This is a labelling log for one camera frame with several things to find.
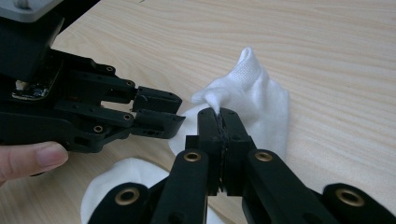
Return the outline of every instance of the tabletop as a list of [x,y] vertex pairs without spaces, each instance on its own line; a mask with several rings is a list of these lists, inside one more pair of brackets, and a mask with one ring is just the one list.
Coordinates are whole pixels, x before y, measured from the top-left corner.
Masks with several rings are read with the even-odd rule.
[[[343,182],[396,214],[396,2],[102,0],[53,48],[117,68],[136,85],[183,99],[228,74],[252,47],[290,92],[287,165],[311,189]],[[114,105],[128,111],[128,105]],[[90,182],[116,161],[139,158],[165,170],[166,140],[130,136],[97,154],[0,188],[0,223],[79,223]],[[209,204],[245,223],[239,198]]]

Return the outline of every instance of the fingernail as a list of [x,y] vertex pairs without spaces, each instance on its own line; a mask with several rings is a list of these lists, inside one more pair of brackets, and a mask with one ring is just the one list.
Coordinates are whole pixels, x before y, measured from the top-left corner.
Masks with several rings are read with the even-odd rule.
[[48,144],[37,151],[37,162],[42,167],[62,165],[67,159],[66,149],[58,143]]

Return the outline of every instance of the folded fabric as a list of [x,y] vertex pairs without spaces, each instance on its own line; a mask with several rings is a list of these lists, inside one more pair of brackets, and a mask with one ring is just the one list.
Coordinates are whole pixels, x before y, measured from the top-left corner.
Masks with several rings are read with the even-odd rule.
[[[132,182],[151,188],[168,175],[160,167],[139,159],[130,158],[118,161],[108,171],[97,176],[88,186],[81,203],[81,223],[89,222],[96,206],[116,186]],[[208,224],[223,223],[209,207],[206,220]]]
[[212,107],[235,111],[257,148],[286,157],[289,125],[289,93],[268,77],[251,48],[245,48],[237,65],[225,77],[215,79],[196,92],[191,101],[197,106],[186,111],[177,135],[169,141],[175,154],[184,150],[186,135],[197,134],[197,114]]

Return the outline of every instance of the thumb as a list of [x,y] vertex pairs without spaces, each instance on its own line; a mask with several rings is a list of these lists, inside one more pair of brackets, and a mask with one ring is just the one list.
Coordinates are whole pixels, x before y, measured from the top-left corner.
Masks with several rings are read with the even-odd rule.
[[9,179],[46,172],[64,164],[67,151],[58,143],[0,146],[0,186]]

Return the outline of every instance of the white fabric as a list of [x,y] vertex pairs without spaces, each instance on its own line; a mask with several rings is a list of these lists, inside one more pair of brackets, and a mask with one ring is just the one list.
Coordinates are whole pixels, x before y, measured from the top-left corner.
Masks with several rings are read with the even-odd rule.
[[[99,202],[116,186],[132,182],[150,188],[168,175],[160,167],[139,159],[118,161],[108,171],[97,176],[88,186],[81,203],[81,223],[88,223]],[[208,224],[223,223],[209,207],[206,220]]]
[[286,157],[289,125],[289,93],[268,77],[251,48],[245,48],[232,72],[196,92],[191,101],[197,106],[186,111],[177,135],[169,141],[175,154],[184,150],[186,135],[197,134],[197,114],[211,106],[235,111],[257,148]]

